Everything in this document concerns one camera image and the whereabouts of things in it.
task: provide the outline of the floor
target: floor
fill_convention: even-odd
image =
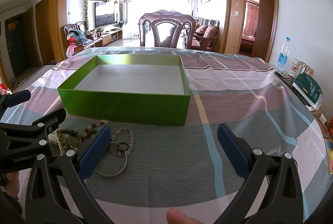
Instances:
[[[140,39],[119,39],[105,46],[140,46]],[[152,31],[146,35],[145,46],[154,47],[154,35]],[[181,36],[178,39],[177,48],[185,48],[184,38]]]
[[[241,48],[241,49],[239,49],[238,55],[244,55],[244,56],[251,57],[251,53],[252,53],[252,50]]]
[[[12,90],[13,93],[24,91],[27,87],[31,86],[38,78],[43,76],[48,70],[52,69],[54,65],[45,65],[42,67],[30,67],[25,70],[22,75],[25,78],[25,82],[17,87],[16,89]]]

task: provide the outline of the green box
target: green box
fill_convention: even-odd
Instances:
[[[58,93],[69,114],[140,124],[184,125],[190,101],[178,55],[98,55]]]

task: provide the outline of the blue gripper pad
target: blue gripper pad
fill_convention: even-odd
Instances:
[[[6,107],[13,107],[13,106],[22,104],[26,101],[29,101],[30,98],[31,98],[31,93],[29,90],[20,91],[20,92],[8,95],[6,101],[4,102],[4,105]]]
[[[82,181],[92,175],[99,160],[109,146],[110,141],[111,130],[107,125],[104,125],[94,137],[85,140],[77,149],[77,173]]]
[[[237,143],[239,141],[245,142],[245,140],[235,137],[231,130],[224,124],[221,124],[217,129],[217,139],[231,162],[236,174],[239,177],[247,179],[250,175],[249,159]]]

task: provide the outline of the tablecloth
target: tablecloth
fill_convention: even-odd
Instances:
[[[111,178],[94,172],[86,181],[114,222],[166,223],[167,210],[178,207],[190,217],[213,223],[243,183],[217,140],[221,123],[227,123],[236,136],[268,155],[292,153],[303,190],[304,219],[322,200],[332,177],[328,175],[320,127],[301,101],[274,76],[273,69],[260,59],[169,48],[90,48],[46,72],[28,88],[31,100],[8,109],[1,121],[31,124],[63,107],[57,87],[99,54],[180,55],[191,91],[184,126],[107,122],[112,131],[123,126],[130,128],[136,138],[124,172]],[[99,120],[68,114],[60,128],[80,133],[96,122]],[[119,135],[117,141],[126,139],[129,137]],[[106,152],[98,169],[112,173],[122,161]],[[20,174],[22,204],[28,176],[29,170]],[[61,178],[60,184],[69,207],[79,215]],[[248,215],[257,211],[266,187],[264,180]]]

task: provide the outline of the hand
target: hand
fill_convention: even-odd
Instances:
[[[20,191],[19,172],[7,173],[6,177],[8,181],[5,185],[5,191],[9,196],[15,198]]]
[[[167,211],[166,220],[169,224],[203,224],[194,218],[188,217],[177,208],[171,208]]]

